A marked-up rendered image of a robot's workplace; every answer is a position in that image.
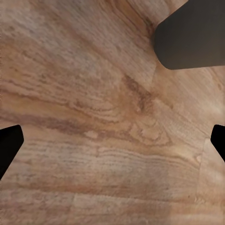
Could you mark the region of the trash can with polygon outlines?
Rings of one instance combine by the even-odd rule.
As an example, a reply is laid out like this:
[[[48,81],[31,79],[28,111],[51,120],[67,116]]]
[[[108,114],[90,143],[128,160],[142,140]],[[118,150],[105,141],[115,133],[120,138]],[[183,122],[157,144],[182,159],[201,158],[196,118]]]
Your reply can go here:
[[[189,0],[156,27],[153,45],[169,70],[225,66],[225,0]]]

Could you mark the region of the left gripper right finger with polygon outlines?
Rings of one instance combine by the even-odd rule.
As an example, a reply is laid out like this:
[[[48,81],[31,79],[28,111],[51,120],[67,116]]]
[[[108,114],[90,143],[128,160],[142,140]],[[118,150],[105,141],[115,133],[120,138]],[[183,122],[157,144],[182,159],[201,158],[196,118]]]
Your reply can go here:
[[[225,126],[214,125],[211,134],[211,143],[225,162]]]

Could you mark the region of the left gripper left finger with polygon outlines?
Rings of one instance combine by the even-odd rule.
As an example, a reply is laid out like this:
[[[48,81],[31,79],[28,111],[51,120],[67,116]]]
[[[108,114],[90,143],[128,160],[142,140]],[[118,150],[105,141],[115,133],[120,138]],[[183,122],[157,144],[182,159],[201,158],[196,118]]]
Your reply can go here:
[[[20,125],[0,130],[0,180],[23,143],[24,137]]]

